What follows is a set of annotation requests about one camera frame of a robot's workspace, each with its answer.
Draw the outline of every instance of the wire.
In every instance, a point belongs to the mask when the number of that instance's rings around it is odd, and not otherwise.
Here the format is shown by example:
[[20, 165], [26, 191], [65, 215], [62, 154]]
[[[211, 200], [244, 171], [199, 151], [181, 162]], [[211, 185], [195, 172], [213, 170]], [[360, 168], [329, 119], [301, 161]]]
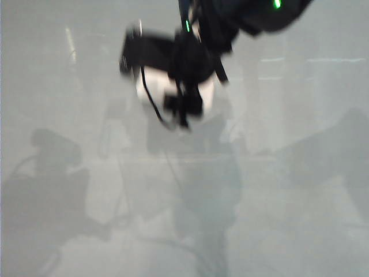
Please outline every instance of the wire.
[[154, 100], [152, 99], [151, 94], [150, 94], [149, 89], [148, 89], [148, 86], [146, 84], [145, 69], [144, 69], [143, 66], [141, 66], [141, 74], [142, 74], [142, 83], [144, 84], [144, 88], [146, 90], [146, 94], [147, 94], [147, 96], [148, 96], [148, 98], [150, 100], [151, 105], [153, 106], [153, 108], [155, 110], [155, 113], [156, 113], [157, 118], [159, 119], [159, 121], [161, 122], [161, 124], [163, 124], [163, 126], [165, 128], [167, 128], [170, 131], [175, 130], [176, 126], [174, 124], [170, 124], [168, 121], [165, 121], [163, 119], [163, 117], [160, 114], [159, 109], [157, 108]]

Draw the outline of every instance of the green led light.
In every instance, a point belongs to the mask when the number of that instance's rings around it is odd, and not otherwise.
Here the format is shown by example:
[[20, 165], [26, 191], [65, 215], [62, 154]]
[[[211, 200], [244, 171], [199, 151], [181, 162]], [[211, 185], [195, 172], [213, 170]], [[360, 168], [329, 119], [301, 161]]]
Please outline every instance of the green led light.
[[187, 32], [190, 32], [190, 23], [188, 20], [186, 20], [186, 27], [187, 27]]
[[282, 7], [282, 1], [281, 0], [274, 0], [274, 8], [279, 9]]

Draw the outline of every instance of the white object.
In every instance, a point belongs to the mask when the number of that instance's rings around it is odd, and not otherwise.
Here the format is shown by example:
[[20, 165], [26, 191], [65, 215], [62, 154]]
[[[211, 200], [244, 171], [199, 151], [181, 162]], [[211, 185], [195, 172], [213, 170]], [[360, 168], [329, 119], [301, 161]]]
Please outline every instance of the white object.
[[[174, 96], [177, 95], [175, 81], [169, 79], [167, 72], [155, 68], [150, 68], [148, 66], [144, 67], [144, 71], [148, 90], [158, 108], [163, 107], [165, 94]], [[144, 83], [142, 82], [141, 74], [139, 74], [139, 77], [137, 79], [136, 89], [137, 97], [139, 98], [139, 100], [144, 104], [150, 104], [144, 87]], [[202, 108], [204, 114], [206, 114], [211, 110], [213, 104], [214, 77], [211, 76], [205, 82], [199, 84], [198, 89], [203, 101]]]

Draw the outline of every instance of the black strap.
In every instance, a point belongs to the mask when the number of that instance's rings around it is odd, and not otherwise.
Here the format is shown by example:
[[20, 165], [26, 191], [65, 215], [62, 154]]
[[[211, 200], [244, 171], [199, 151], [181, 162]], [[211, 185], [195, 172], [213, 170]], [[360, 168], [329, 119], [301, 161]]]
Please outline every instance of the black strap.
[[174, 130], [175, 129], [175, 125], [174, 124], [170, 124], [169, 122], [167, 122], [167, 121], [165, 121], [163, 119], [163, 117], [160, 114], [159, 109], [157, 108], [154, 100], [151, 97], [151, 94], [149, 92], [148, 86], [146, 84], [145, 69], [144, 69], [143, 66], [141, 67], [141, 74], [142, 74], [142, 83], [144, 84], [144, 88], [146, 90], [146, 94], [147, 94], [147, 96], [148, 96], [148, 98], [150, 100], [151, 105], [153, 106], [153, 108], [155, 110], [155, 113], [156, 113], [157, 118], [164, 125], [164, 127], [166, 127], [168, 130]]
[[227, 74], [225, 72], [224, 66], [221, 63], [220, 56], [216, 56], [214, 58], [214, 66], [215, 66], [215, 73], [217, 74], [217, 77], [218, 77], [219, 81], [222, 84], [227, 83], [228, 82], [228, 77], [227, 77]]

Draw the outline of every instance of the gray floor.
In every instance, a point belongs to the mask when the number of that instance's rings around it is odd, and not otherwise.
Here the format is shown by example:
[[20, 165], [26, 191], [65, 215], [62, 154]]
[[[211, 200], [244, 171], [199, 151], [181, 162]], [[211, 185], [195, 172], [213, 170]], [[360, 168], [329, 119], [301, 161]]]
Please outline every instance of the gray floor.
[[240, 36], [185, 134], [118, 71], [176, 1], [2, 1], [2, 276], [368, 276], [368, 9]]

